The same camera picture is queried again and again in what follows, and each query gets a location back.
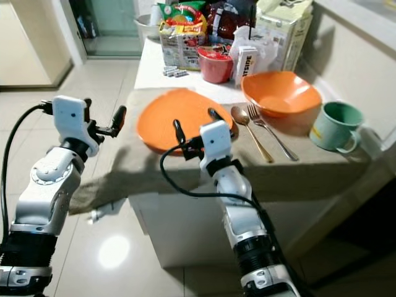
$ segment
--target plastic bag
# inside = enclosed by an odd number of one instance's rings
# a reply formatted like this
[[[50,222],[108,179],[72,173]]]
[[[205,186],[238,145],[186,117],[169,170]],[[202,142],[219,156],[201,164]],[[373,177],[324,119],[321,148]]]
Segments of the plastic bag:
[[[256,65],[254,66],[254,73],[267,72],[270,64],[277,57],[278,43],[271,40],[265,30],[259,28],[252,28],[251,39],[249,40],[249,30],[249,26],[243,26],[234,32],[235,40],[230,49],[230,56],[234,61],[234,65],[237,65],[239,47],[254,46],[259,52]]]
[[[232,44],[238,27],[256,24],[256,5],[253,0],[227,0],[210,5],[207,17],[211,43]]]

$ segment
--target battery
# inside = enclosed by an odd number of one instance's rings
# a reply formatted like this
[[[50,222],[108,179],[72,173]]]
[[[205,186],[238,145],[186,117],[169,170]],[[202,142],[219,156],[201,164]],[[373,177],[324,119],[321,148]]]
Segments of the battery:
[[[175,77],[182,77],[182,76],[188,75],[188,73],[187,73],[187,70],[180,70],[178,72],[175,72],[173,75]]]
[[[178,71],[179,71],[179,69],[173,69],[173,70],[164,71],[163,75],[170,77],[170,76],[173,76]]]
[[[169,71],[169,70],[176,70],[178,67],[177,66],[165,66],[163,68],[164,71]]]

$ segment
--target spoon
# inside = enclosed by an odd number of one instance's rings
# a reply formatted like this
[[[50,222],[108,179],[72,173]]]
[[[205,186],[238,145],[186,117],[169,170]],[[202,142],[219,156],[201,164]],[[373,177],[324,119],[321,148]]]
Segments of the spoon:
[[[267,160],[268,163],[273,163],[273,158],[272,156],[269,154],[269,152],[267,152],[267,150],[261,145],[261,143],[259,142],[259,140],[257,139],[257,137],[254,135],[254,133],[252,132],[252,130],[250,129],[250,127],[248,126],[250,118],[248,116],[248,114],[242,110],[241,108],[234,106],[231,109],[231,116],[233,117],[234,121],[236,121],[238,124],[245,126],[250,135],[252,135],[252,138],[254,140],[254,142],[257,145],[257,148],[259,149],[262,157],[264,159]]]

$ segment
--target green mug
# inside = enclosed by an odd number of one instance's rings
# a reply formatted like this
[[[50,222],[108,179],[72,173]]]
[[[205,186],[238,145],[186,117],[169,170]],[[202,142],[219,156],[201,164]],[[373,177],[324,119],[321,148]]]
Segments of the green mug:
[[[360,143],[357,129],[363,122],[362,113],[355,107],[343,102],[329,102],[323,105],[310,133],[309,138],[325,150],[350,153]],[[345,148],[352,139],[350,148]]]

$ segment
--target red packaging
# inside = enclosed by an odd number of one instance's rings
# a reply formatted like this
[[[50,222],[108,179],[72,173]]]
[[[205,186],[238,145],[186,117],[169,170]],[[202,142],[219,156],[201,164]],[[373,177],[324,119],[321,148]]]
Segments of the red packaging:
[[[204,80],[213,84],[227,82],[232,74],[234,62],[228,54],[216,51],[216,48],[200,47],[200,71]]]

